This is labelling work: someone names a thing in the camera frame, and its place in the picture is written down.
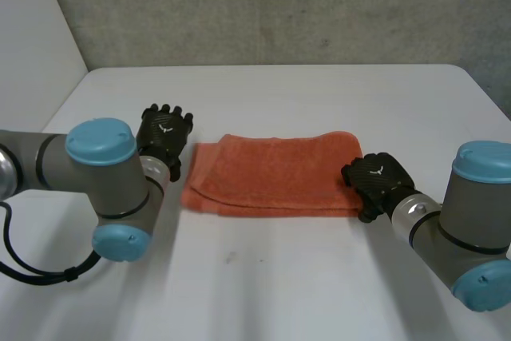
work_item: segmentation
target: white tabletop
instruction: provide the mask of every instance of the white tabletop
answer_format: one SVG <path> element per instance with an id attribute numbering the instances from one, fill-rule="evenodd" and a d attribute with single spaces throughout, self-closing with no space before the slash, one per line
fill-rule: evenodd
<path id="1" fill-rule="evenodd" d="M 442 200 L 459 145 L 511 141 L 511 124 L 450 65 L 311 65 L 99 69 L 46 127 L 95 117 L 136 132 L 153 102 L 195 115 L 191 142 L 225 133 L 354 133 L 387 151 L 420 190 Z M 184 176 L 192 146 L 182 156 Z M 477 314 L 451 296 L 389 220 L 235 219 L 184 210 L 167 191 L 148 255 L 99 266 L 71 284 L 28 287 L 0 276 L 2 340 L 504 340 L 511 306 Z M 14 247 L 63 270 L 90 252 L 86 196 L 29 191 L 10 199 Z M 5 251 L 2 261 L 8 260 Z"/>

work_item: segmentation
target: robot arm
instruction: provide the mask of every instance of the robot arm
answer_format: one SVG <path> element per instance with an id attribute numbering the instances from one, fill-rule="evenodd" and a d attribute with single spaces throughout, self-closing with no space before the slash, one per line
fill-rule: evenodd
<path id="1" fill-rule="evenodd" d="M 342 170 L 362 197 L 358 218 L 386 213 L 437 277 L 473 311 L 511 302 L 511 145 L 473 141 L 453 163 L 443 206 L 415 189 L 389 154 L 356 159 Z"/>
<path id="2" fill-rule="evenodd" d="M 82 123 L 68 135 L 0 131 L 0 201 L 27 189 L 83 192 L 97 215 L 92 244 L 112 261 L 146 251 L 193 116 L 168 105 L 146 109 L 137 139 L 123 121 Z"/>

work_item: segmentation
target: light blue joint cap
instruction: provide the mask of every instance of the light blue joint cap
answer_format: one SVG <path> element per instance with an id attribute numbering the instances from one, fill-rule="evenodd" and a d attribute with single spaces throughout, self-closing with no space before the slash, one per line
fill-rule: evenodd
<path id="1" fill-rule="evenodd" d="M 511 144 L 470 141 L 458 150 L 453 171 L 478 183 L 511 184 Z"/>
<path id="2" fill-rule="evenodd" d="M 136 261 L 144 255 L 150 243 L 148 233 L 130 225 L 102 225 L 93 234 L 94 251 L 110 261 Z"/>
<path id="3" fill-rule="evenodd" d="M 65 149 L 79 163 L 104 167 L 128 160 L 136 152 L 137 142 L 129 125 L 106 117 L 71 129 Z"/>
<path id="4" fill-rule="evenodd" d="M 511 302 L 511 261 L 495 260 L 470 269 L 452 289 L 471 311 L 494 311 Z"/>

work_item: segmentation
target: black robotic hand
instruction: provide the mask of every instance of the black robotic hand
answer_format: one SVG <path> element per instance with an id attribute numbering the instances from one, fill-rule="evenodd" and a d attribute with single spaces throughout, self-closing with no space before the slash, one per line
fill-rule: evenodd
<path id="1" fill-rule="evenodd" d="M 181 116 L 183 110 L 176 106 L 153 104 L 142 113 L 142 124 L 137 134 L 137 147 L 141 156 L 152 156 L 163 161 L 170 170 L 170 181 L 178 181 L 181 176 L 179 155 L 186 145 L 193 128 L 193 115 Z"/>
<path id="2" fill-rule="evenodd" d="M 394 200 L 389 199 L 390 195 L 401 198 L 403 194 L 417 193 L 414 181 L 388 153 L 371 153 L 363 159 L 356 158 L 350 165 L 345 165 L 341 173 L 346 185 L 354 187 L 362 198 L 363 210 L 358 218 L 364 223 L 370 223 L 384 212 L 389 213 L 386 202 Z"/>

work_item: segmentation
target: folded towel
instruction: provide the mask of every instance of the folded towel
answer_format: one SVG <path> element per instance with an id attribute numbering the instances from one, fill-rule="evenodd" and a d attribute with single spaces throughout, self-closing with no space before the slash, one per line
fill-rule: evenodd
<path id="1" fill-rule="evenodd" d="M 181 196 L 186 208 L 239 217 L 357 216 L 362 203 L 341 168 L 362 151 L 355 136 L 224 136 L 198 144 Z"/>

